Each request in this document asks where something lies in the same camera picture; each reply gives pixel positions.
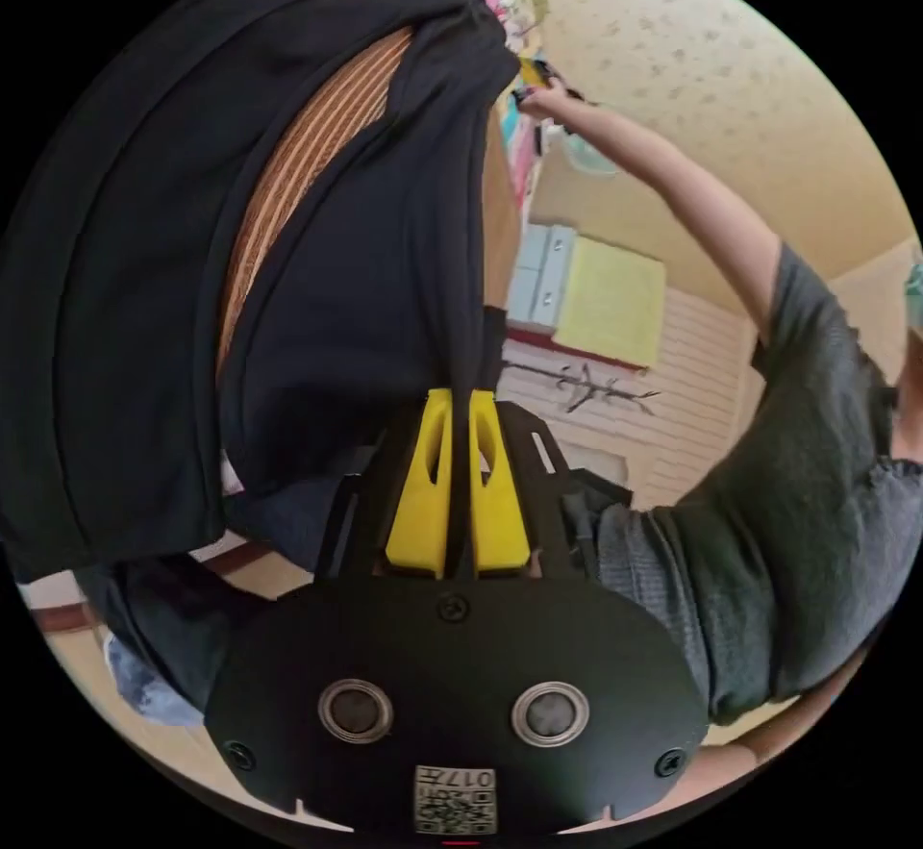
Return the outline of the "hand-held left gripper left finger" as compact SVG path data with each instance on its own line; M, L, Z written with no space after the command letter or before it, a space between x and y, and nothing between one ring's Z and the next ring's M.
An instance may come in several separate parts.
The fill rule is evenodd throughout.
M398 570L444 571L452 496L452 413L449 389L428 393L385 546L388 565Z

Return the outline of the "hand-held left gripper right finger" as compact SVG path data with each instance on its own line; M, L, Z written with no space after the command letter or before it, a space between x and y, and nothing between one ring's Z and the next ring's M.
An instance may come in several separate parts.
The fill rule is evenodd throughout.
M479 573L522 570L531 548L494 396L471 394L468 412L470 521Z

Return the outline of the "person's right hand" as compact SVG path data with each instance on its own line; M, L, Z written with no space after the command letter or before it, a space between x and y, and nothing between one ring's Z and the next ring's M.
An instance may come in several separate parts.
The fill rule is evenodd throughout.
M524 87L517 98L517 108L536 121L550 120L563 125L582 101L571 95L568 87L558 80L550 86Z

